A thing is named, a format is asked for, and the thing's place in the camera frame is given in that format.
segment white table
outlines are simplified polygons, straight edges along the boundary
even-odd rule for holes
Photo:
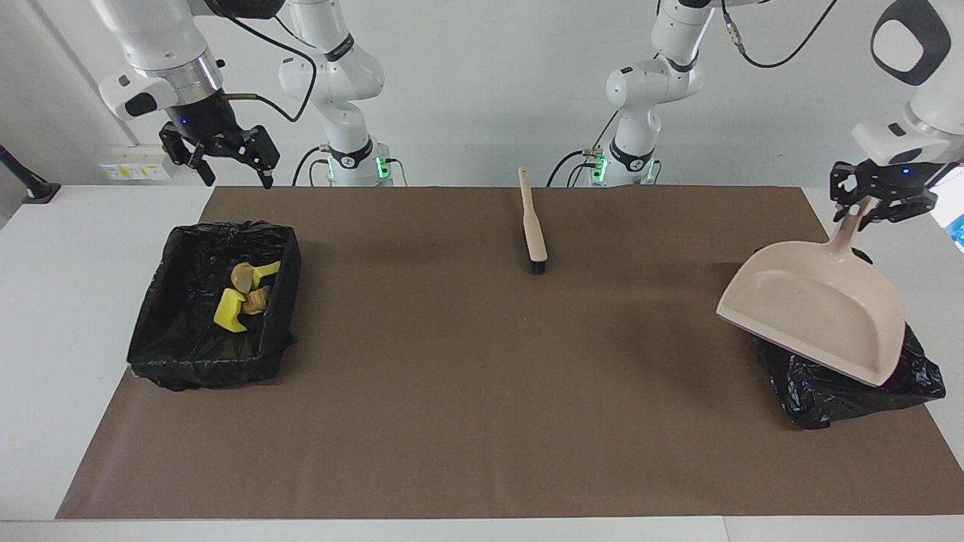
[[[830,224],[826,191],[805,189]],[[514,541],[952,540],[960,517],[615,518],[433,521],[53,522],[126,370],[134,316],[174,226],[198,222],[202,187],[67,186],[0,230],[0,540]],[[927,218],[858,239],[904,294],[950,396],[928,408],[964,458],[964,256]],[[78,318],[78,314],[90,317]]]

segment beige dustpan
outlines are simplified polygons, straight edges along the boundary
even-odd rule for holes
[[[790,241],[754,254],[716,313],[865,384],[883,384],[900,357],[905,309],[887,277],[850,250],[871,201],[844,217],[828,243]]]

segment brush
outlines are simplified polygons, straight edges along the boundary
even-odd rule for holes
[[[525,230],[525,244],[529,248],[529,270],[533,275],[546,273],[546,240],[542,235],[539,217],[532,205],[532,183],[529,181],[529,170],[519,168],[519,185],[522,188],[522,228]]]

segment black plastic bag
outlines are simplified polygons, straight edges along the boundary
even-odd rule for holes
[[[231,270],[281,262],[268,311],[241,314],[248,331],[214,323]],[[127,361],[134,374],[181,391],[224,388],[278,374],[298,291],[301,252],[294,230],[265,222],[175,228],[147,289]]]
[[[880,388],[857,382],[767,340],[754,340],[780,405],[804,429],[823,429],[831,421],[908,408],[947,394],[940,367],[924,355],[910,326],[904,334],[897,369]]]

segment electrical socket panel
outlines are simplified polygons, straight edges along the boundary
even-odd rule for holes
[[[171,180],[176,167],[167,154],[112,154],[100,162],[111,180]]]

